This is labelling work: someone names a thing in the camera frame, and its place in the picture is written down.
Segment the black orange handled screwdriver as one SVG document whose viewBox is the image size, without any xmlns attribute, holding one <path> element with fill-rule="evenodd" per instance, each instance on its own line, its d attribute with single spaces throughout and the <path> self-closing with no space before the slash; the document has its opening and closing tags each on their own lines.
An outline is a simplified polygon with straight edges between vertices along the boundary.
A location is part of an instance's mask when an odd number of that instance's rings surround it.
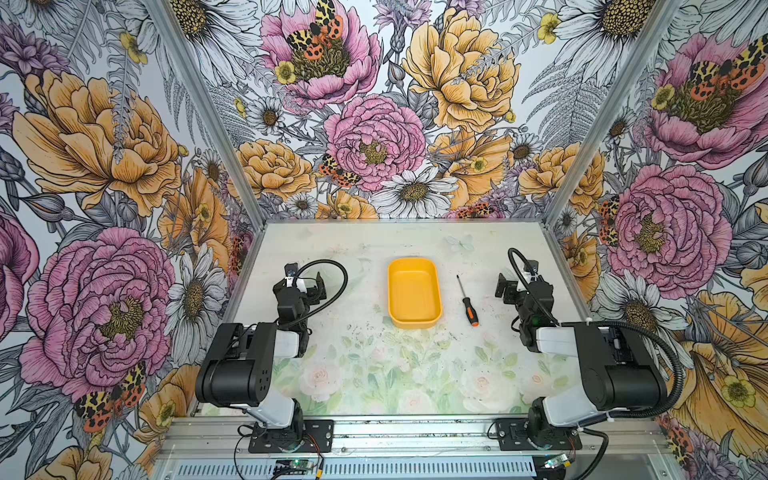
<svg viewBox="0 0 768 480">
<path fill-rule="evenodd" d="M 471 326 L 477 327 L 479 325 L 479 317 L 478 317 L 477 311 L 474 308 L 470 297 L 466 294 L 466 291 L 464 289 L 460 276 L 456 275 L 456 279 L 462 294 L 462 304 L 463 304 L 465 316 Z"/>
</svg>

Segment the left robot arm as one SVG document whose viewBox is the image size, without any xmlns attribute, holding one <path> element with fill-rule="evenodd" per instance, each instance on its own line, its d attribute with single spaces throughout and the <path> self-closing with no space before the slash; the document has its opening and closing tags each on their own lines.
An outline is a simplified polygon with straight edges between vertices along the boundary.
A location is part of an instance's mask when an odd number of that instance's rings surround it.
<svg viewBox="0 0 768 480">
<path fill-rule="evenodd" d="M 311 451 L 309 428 L 300 403 L 272 385 L 274 366 L 305 355 L 311 308 L 327 298 L 320 274 L 304 278 L 299 265 L 287 264 L 273 286 L 278 318 L 250 326 L 218 327 L 195 381 L 198 402 L 239 410 L 254 419 L 251 453 Z"/>
</svg>

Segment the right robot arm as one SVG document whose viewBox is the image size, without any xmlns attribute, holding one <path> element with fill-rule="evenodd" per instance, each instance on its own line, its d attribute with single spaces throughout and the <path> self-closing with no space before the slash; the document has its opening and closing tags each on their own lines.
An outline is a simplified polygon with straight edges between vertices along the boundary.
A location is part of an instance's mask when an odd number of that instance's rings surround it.
<svg viewBox="0 0 768 480">
<path fill-rule="evenodd" d="M 586 427 L 656 417 L 676 403 L 682 365 L 658 334 L 627 322 L 556 319 L 554 287 L 539 274 L 537 263 L 516 248 L 507 256 L 516 277 L 499 277 L 496 295 L 516 309 L 512 330 L 533 353 L 576 360 L 580 381 L 534 399 L 524 420 L 495 421 L 501 448 L 575 448 Z"/>
</svg>

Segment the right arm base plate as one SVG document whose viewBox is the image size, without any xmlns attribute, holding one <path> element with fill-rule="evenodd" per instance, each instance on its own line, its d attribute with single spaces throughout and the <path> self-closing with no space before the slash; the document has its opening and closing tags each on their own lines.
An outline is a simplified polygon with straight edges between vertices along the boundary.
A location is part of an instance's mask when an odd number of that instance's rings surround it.
<svg viewBox="0 0 768 480">
<path fill-rule="evenodd" d="M 546 423 L 535 426 L 522 417 L 497 419 L 492 424 L 491 432 L 495 435 L 501 451 L 578 451 L 582 449 L 582 442 L 576 430 L 553 427 Z"/>
</svg>

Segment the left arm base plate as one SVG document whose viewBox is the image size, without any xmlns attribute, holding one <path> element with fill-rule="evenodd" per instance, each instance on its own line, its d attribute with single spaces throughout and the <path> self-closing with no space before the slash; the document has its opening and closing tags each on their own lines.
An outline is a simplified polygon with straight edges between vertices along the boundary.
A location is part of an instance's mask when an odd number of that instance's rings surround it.
<svg viewBox="0 0 768 480">
<path fill-rule="evenodd" d="M 257 429 L 250 438 L 251 454 L 330 453 L 335 422 L 303 420 L 283 429 Z"/>
</svg>

